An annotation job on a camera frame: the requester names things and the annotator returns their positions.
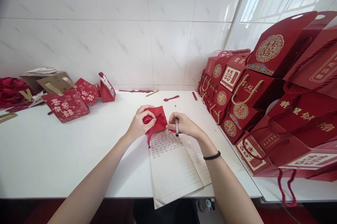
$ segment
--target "white label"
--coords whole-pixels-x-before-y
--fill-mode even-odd
[[[230,90],[233,91],[233,86],[235,85],[241,71],[227,66],[224,75],[222,77],[222,83]]]
[[[101,78],[101,80],[103,81],[103,83],[105,84],[105,86],[109,89],[109,91],[111,91],[112,86],[109,84],[108,79],[106,78],[105,75],[103,75],[103,78]]]
[[[302,169],[304,167],[310,170],[317,170],[335,162],[336,157],[337,154],[309,153],[296,161],[285,165],[284,168],[289,168],[289,166],[291,166],[293,169]]]
[[[258,160],[254,157],[252,157],[251,155],[249,155],[245,149],[243,148],[243,144],[242,144],[243,140],[241,140],[238,145],[237,145],[237,149],[239,150],[239,152],[241,153],[241,155],[245,158],[247,165],[249,165],[249,168],[252,171],[256,171],[257,169],[261,168],[262,166],[266,165],[267,162],[264,160]],[[254,155],[254,156],[260,156],[260,154],[257,152],[257,150],[254,148],[254,146],[248,141],[248,139],[246,139],[245,141],[245,145],[247,147],[247,149]]]

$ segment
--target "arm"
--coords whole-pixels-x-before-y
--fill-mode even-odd
[[[49,224],[90,223],[106,194],[112,176],[126,150],[156,122],[153,113],[148,110],[144,111],[146,108],[153,108],[153,106],[141,106],[137,110],[126,134],[119,139],[112,150],[66,198],[49,220]],[[143,118],[146,115],[154,118],[148,124],[143,123]]]
[[[175,117],[179,119],[179,131],[198,141],[204,157],[214,156],[218,153],[206,133],[185,114],[173,113],[166,128],[173,130],[176,128]],[[215,199],[225,223],[263,224],[253,202],[224,159],[220,156],[213,160],[206,160],[206,165],[210,173]]]

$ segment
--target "white sheet of paper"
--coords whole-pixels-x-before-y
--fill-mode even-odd
[[[201,152],[199,143],[192,136],[182,135],[181,136],[183,144],[188,151],[194,167],[196,168],[199,177],[204,186],[212,183],[210,174],[208,172],[204,156]]]
[[[163,131],[151,139],[150,146],[152,187],[157,208],[204,186],[181,136]]]

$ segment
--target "black hair tie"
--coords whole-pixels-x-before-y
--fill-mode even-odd
[[[218,150],[218,153],[214,156],[211,156],[211,157],[204,157],[205,160],[212,160],[212,159],[216,159],[218,158],[219,156],[221,156],[221,153],[220,151]]]

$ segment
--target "hand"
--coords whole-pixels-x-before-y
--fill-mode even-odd
[[[203,133],[202,129],[198,127],[190,118],[188,118],[185,114],[180,113],[172,113],[168,124],[166,125],[167,129],[175,130],[176,129],[176,121],[175,118],[178,118],[178,129],[181,133],[192,136],[193,138],[199,138],[199,136]]]
[[[126,132],[126,135],[128,135],[132,139],[132,142],[134,142],[137,138],[145,134],[155,124],[157,119],[154,116],[154,114],[148,110],[145,111],[146,108],[153,108],[153,107],[154,106],[151,105],[145,105],[141,106],[137,110],[136,115],[133,117],[129,129]],[[153,118],[148,124],[143,123],[143,118],[146,115],[149,115]]]

